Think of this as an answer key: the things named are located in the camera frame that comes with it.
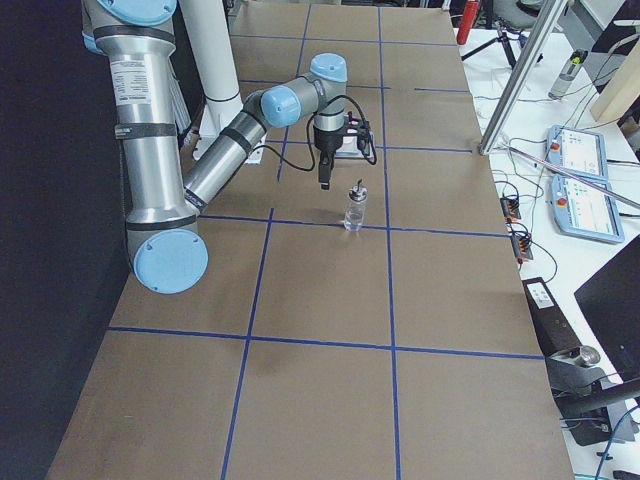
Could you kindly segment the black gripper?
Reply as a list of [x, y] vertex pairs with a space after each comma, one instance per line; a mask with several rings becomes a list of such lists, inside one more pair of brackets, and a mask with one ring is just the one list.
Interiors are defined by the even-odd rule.
[[322, 190], [329, 190], [335, 153], [342, 145], [343, 137], [346, 134], [346, 128], [341, 127], [336, 130], [327, 131], [314, 127], [313, 132], [314, 145], [320, 152], [320, 160], [318, 163], [318, 182]]

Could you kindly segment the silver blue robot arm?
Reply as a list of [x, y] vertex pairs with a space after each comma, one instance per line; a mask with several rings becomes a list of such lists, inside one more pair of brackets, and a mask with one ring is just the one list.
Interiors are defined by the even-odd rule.
[[[216, 138], [196, 165], [183, 172], [171, 100], [173, 16], [181, 13]], [[107, 56], [117, 107], [115, 135], [127, 164], [132, 208], [127, 247], [138, 281], [160, 294], [195, 285], [208, 264], [197, 218], [227, 185], [272, 128], [314, 121], [320, 150], [319, 181], [330, 182], [346, 133], [346, 60], [315, 56], [295, 79], [239, 93], [224, 7], [219, 1], [86, 1], [83, 37]]]

